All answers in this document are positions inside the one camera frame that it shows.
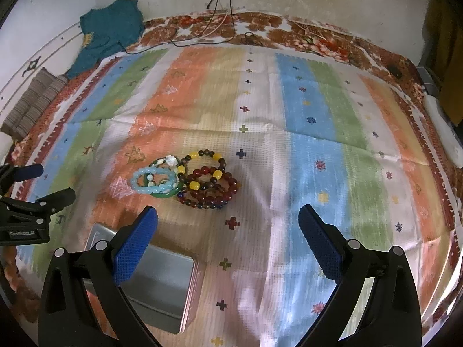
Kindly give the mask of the striped colourful bed sheet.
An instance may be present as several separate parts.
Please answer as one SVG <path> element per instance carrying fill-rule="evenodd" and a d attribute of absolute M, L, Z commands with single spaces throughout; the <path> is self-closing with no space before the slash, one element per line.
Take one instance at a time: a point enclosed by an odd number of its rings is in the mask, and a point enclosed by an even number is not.
<path fill-rule="evenodd" d="M 43 278 L 56 248 L 81 250 L 95 223 L 117 230 L 150 204 L 155 244 L 204 269 L 193 322 L 154 330 L 164 346 L 293 346 L 334 289 L 298 226 L 310 204 L 367 248 L 403 247 L 427 320 L 459 269 L 458 208 L 428 144 L 408 96 L 345 64 L 245 46 L 106 60 L 52 107 L 31 155 L 44 175 L 15 189 L 76 192 L 49 243 L 19 249 L 21 269 Z M 237 193 L 199 210 L 133 190 L 133 173 L 167 155 L 191 155 L 190 169 L 225 159 Z"/>

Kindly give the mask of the silver metal tin box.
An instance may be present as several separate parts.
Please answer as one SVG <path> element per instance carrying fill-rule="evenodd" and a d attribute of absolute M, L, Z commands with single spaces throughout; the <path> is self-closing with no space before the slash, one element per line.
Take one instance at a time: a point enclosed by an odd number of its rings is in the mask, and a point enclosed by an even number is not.
<path fill-rule="evenodd" d="M 122 290 L 143 322 L 176 335 L 195 318 L 204 273 L 191 256 L 150 244 Z"/>

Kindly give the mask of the green jade bangle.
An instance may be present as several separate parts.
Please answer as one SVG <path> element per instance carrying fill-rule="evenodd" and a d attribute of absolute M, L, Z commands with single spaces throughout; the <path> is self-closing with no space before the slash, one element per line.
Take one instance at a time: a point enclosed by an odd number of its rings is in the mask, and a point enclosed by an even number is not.
<path fill-rule="evenodd" d="M 184 183 L 177 178 L 174 171 L 147 173 L 143 175 L 144 187 L 154 198 L 171 198 L 182 188 Z"/>

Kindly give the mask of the teal knitted sweater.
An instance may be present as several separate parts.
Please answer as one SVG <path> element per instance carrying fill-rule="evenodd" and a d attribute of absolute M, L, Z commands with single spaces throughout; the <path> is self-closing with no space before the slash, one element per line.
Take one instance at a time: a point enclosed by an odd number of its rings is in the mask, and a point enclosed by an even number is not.
<path fill-rule="evenodd" d="M 68 79 L 138 42 L 144 33 L 144 18 L 137 4 L 138 0 L 115 0 L 80 17 L 84 41 L 75 62 L 65 74 Z"/>

